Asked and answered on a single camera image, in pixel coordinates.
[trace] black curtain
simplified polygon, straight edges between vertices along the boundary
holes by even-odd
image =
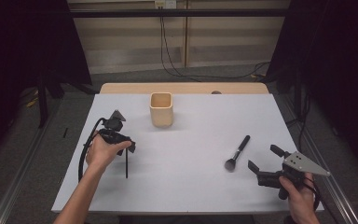
[[[75,24],[65,0],[0,1],[0,139],[13,120],[20,93],[63,78],[91,84]]]
[[[293,0],[290,9],[318,3]],[[322,14],[285,19],[267,77],[287,91],[300,71],[311,97],[358,157],[358,1],[326,0],[319,8]]]

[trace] white table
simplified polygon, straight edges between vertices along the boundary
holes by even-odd
[[[296,151],[272,95],[175,94],[174,124],[168,129],[152,125],[148,105],[149,94],[96,95],[52,211],[60,212],[76,187],[80,153],[95,122],[109,118],[115,109],[127,119],[121,133],[130,136],[137,148],[129,155],[128,179],[124,156],[116,157],[107,168],[91,212],[169,215],[288,210],[278,190],[259,187],[247,168],[252,160],[263,171],[280,170],[282,159],[269,150],[271,144]],[[224,162],[247,134],[251,140],[235,172],[229,173]]]

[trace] human arm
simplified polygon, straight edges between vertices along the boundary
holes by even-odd
[[[96,134],[86,157],[89,166],[54,223],[84,223],[103,172],[117,153],[130,145],[130,141],[110,145]]]
[[[304,183],[313,188],[312,174],[305,173]],[[319,224],[319,220],[313,210],[313,192],[304,187],[297,189],[293,183],[281,176],[281,185],[289,193],[289,209],[292,219],[297,224]]]

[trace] wrist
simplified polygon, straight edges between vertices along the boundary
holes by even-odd
[[[86,173],[91,173],[92,175],[102,175],[105,170],[106,166],[98,163],[92,163],[87,167]]]

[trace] wooden cup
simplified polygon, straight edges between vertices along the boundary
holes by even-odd
[[[167,128],[173,124],[173,101],[170,92],[153,92],[150,96],[150,115],[154,126]]]

